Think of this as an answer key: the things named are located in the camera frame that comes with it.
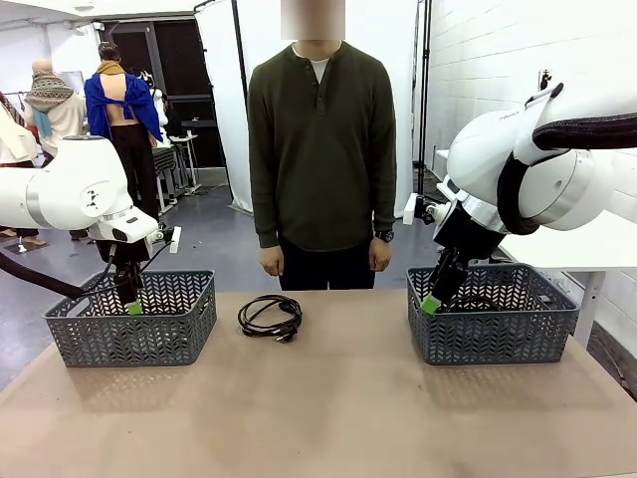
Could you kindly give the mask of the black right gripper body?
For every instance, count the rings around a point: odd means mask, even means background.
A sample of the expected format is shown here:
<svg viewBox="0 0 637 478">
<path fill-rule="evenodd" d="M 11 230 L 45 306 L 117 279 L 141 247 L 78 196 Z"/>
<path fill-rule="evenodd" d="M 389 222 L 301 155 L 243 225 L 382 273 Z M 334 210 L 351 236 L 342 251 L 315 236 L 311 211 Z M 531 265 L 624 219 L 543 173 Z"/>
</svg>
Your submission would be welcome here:
<svg viewBox="0 0 637 478">
<path fill-rule="evenodd" d="M 504 240 L 504 234 L 475 222 L 462 205 L 454 202 L 444 220 L 437 226 L 433 240 L 468 261 L 484 260 L 498 248 Z"/>
</svg>

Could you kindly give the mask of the person's right hand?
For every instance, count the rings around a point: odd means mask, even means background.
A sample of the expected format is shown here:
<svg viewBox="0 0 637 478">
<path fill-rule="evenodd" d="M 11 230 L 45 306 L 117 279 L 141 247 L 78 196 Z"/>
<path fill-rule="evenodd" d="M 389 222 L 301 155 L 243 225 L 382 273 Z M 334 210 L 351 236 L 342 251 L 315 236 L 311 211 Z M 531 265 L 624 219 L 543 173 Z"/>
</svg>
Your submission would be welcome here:
<svg viewBox="0 0 637 478">
<path fill-rule="evenodd" d="M 284 272 L 284 254 L 280 246 L 262 248 L 260 264 L 270 276 L 280 277 Z"/>
</svg>

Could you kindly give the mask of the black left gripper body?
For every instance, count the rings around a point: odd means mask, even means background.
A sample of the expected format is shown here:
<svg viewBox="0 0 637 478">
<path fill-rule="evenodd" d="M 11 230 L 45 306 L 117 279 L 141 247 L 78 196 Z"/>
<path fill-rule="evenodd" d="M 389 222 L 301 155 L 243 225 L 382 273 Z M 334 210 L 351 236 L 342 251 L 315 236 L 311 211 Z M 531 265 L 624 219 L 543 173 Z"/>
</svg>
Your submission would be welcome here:
<svg viewBox="0 0 637 478">
<path fill-rule="evenodd" d="M 100 242 L 99 252 L 105 262 L 113 257 L 110 263 L 115 265 L 116 272 L 126 275 L 134 287 L 141 286 L 140 264 L 149 260 L 149 248 L 145 242 Z"/>
</svg>

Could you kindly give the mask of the person's left hand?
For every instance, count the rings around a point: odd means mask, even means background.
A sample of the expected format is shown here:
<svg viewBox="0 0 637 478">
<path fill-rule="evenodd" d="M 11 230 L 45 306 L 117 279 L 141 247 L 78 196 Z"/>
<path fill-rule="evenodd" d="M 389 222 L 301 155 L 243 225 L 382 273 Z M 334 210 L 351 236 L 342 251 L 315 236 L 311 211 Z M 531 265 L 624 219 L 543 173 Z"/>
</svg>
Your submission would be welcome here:
<svg viewBox="0 0 637 478">
<path fill-rule="evenodd" d="M 391 244 L 379 238 L 373 238 L 369 246 L 369 267 L 374 273 L 387 269 L 392 259 Z"/>
</svg>

